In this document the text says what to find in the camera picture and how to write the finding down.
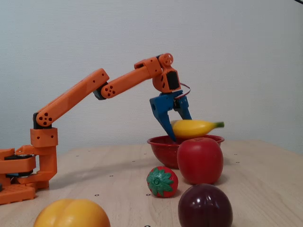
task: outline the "dark red plum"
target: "dark red plum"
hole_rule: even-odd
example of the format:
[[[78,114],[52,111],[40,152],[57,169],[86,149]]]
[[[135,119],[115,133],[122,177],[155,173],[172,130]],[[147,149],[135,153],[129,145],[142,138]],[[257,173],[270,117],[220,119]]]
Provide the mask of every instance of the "dark red plum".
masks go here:
[[[182,227],[231,227],[232,206],[223,191],[211,184],[187,189],[178,204]]]

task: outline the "plastic fruit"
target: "plastic fruit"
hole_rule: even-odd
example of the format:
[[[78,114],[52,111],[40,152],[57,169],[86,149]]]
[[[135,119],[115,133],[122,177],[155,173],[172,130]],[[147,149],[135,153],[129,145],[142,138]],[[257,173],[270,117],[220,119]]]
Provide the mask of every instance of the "plastic fruit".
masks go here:
[[[196,138],[181,143],[177,162],[182,176],[191,184],[215,183],[223,171],[223,154],[210,138]]]
[[[231,227],[232,206],[219,188],[210,184],[193,185],[178,204],[182,227]]]
[[[158,197],[171,197],[178,189],[178,177],[169,168],[158,166],[150,171],[147,185],[153,195]]]
[[[171,121],[175,136],[179,139],[203,137],[215,128],[223,128],[224,122],[207,122],[200,120]]]
[[[34,227],[110,227],[105,211],[90,200],[63,199],[38,215]]]

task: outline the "red bowl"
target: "red bowl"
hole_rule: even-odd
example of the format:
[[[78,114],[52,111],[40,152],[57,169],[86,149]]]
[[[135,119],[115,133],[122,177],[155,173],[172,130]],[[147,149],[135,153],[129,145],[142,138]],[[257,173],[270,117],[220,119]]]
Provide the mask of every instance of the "red bowl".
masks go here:
[[[219,145],[224,141],[223,137],[214,135],[205,135],[206,138],[214,139]],[[174,142],[169,136],[158,136],[147,141],[156,158],[166,167],[179,169],[177,163],[177,150],[183,140]]]

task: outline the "robotic arm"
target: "robotic arm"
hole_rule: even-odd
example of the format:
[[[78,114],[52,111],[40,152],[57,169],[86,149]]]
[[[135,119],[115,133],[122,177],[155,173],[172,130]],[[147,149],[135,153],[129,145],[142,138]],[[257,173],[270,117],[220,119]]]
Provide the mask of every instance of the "robotic arm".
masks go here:
[[[34,113],[31,145],[16,151],[14,148],[0,149],[0,204],[33,199],[37,189],[49,186],[49,180],[57,173],[58,132],[52,124],[92,92],[98,100],[110,99],[152,79],[154,87],[161,92],[150,99],[153,114],[175,141],[168,111],[178,111],[182,119],[191,119],[191,116],[186,94],[181,90],[178,72],[171,67],[172,63],[173,57],[169,53],[148,58],[136,63],[133,71],[110,82],[107,82],[106,72],[98,69]],[[40,156],[40,170],[33,174],[36,155]]]

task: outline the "orange arm segment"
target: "orange arm segment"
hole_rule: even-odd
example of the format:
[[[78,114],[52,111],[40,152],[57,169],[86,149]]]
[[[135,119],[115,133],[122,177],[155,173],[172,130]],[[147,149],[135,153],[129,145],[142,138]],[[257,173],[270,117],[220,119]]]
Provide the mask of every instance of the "orange arm segment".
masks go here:
[[[162,68],[156,57],[140,61],[134,65],[134,68],[135,70],[110,81],[102,87],[101,95],[104,98],[113,98],[137,84],[162,73]]]
[[[82,99],[105,84],[108,80],[109,76],[104,69],[99,69],[91,73],[70,90],[39,110],[36,122],[43,127],[50,126],[59,117],[72,109]]]

